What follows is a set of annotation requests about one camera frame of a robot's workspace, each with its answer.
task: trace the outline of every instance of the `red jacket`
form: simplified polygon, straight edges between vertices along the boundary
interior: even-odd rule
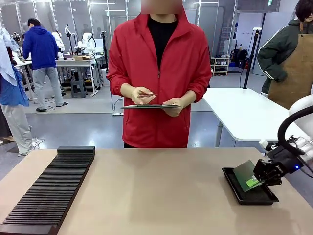
[[[160,71],[148,15],[140,14],[115,30],[107,76],[112,94],[122,96],[121,86],[128,83],[158,94],[151,104],[181,98],[188,90],[196,93],[196,102],[202,99],[212,77],[208,42],[203,30],[188,22],[184,9],[177,19]],[[125,105],[131,104],[126,98]],[[189,127],[190,105],[178,117],[170,117],[162,109],[127,109],[123,141],[138,148],[187,147]]]

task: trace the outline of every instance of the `ceiling light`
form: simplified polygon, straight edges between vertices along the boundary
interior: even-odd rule
[[[210,2],[194,2],[194,4],[218,4],[218,1],[210,1]]]
[[[90,4],[105,4],[105,5],[115,5],[115,2],[108,2],[108,3],[105,3],[105,2],[91,2]]]
[[[105,11],[125,11],[125,10],[105,10]]]

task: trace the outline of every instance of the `gray pants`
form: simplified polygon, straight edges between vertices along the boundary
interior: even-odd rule
[[[33,140],[24,107],[22,105],[1,105],[1,108],[19,148],[20,155],[27,155],[33,149]]]
[[[46,109],[45,106],[45,94],[44,94],[44,82],[45,75],[48,75],[51,83],[51,87],[53,89],[53,93],[55,96],[55,104],[56,106],[63,105],[63,98],[61,94],[61,85],[59,82],[59,76],[57,69],[54,67],[49,68],[41,68],[37,70],[33,70],[33,80],[35,84],[35,92],[38,96],[39,108]]]

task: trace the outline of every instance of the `person in blue hoodie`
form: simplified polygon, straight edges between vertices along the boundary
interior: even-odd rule
[[[43,91],[45,76],[48,75],[55,96],[56,107],[67,105],[63,101],[61,85],[56,69],[55,59],[58,56],[58,46],[50,32],[41,27],[39,20],[30,18],[27,22],[29,31],[25,34],[23,57],[26,60],[31,53],[35,93],[38,96],[37,112],[46,112],[45,94]]]

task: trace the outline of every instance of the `green jacket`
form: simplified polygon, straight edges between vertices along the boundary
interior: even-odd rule
[[[300,21],[291,20],[288,26],[274,34],[259,50],[258,61],[262,72],[268,77],[262,87],[262,92],[268,94],[272,80],[284,81],[287,73],[283,63],[298,46]],[[304,23],[304,33],[313,33],[313,24]]]

